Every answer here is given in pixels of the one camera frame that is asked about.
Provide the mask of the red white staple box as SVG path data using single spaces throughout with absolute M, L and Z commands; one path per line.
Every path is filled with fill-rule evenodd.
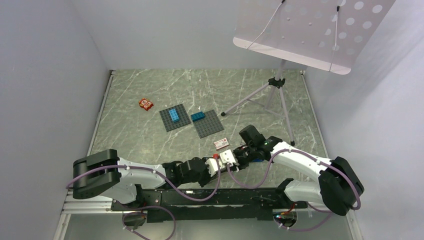
M 222 138 L 220 140 L 215 141 L 213 143 L 213 145 L 214 145 L 215 149 L 218 151 L 220 149 L 228 147 L 230 145 L 230 143 L 229 143 L 228 139 L 225 137 L 225 138 Z

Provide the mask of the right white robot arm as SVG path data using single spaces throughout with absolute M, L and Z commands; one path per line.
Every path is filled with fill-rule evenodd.
M 265 138 L 253 125 L 243 128 L 239 135 L 244 144 L 233 150 L 231 160 L 225 164 L 229 171 L 241 170 L 260 159 L 268 162 L 268 169 L 279 164 L 310 178 L 310 181 L 286 178 L 280 183 L 275 188 L 275 200 L 280 207 L 298 202 L 316 203 L 339 216 L 361 208 L 364 186 L 343 157 L 330 159 L 307 153 L 278 137 Z

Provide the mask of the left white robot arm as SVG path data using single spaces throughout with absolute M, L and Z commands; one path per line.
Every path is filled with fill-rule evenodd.
M 144 203 L 144 189 L 168 190 L 188 183 L 204 187 L 218 175 L 218 166 L 217 159 L 207 157 L 156 165 L 134 163 L 107 149 L 76 160 L 69 186 L 74 199 L 103 196 L 137 210 Z

